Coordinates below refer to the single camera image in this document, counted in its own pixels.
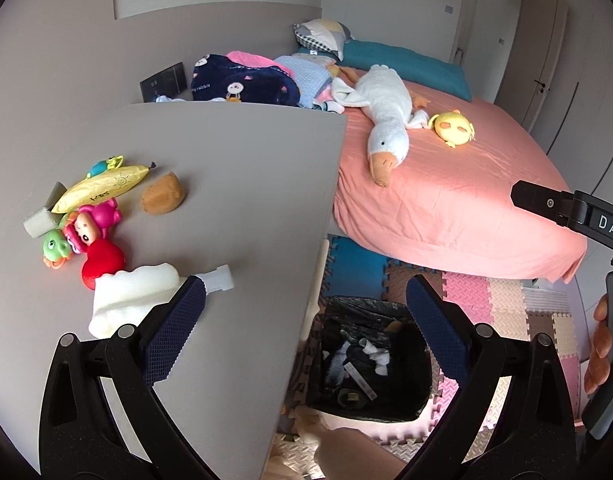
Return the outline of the person's right hand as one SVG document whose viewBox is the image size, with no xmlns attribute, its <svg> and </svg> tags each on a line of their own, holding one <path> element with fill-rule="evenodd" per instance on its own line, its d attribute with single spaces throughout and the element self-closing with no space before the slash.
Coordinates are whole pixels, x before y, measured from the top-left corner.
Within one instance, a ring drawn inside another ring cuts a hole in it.
<svg viewBox="0 0 613 480">
<path fill-rule="evenodd" d="M 584 375 L 584 390 L 590 396 L 602 386 L 610 374 L 609 353 L 612 348 L 612 335 L 608 327 L 608 296 L 602 296 L 594 312 L 597 326 L 591 338 L 588 366 Z"/>
</svg>

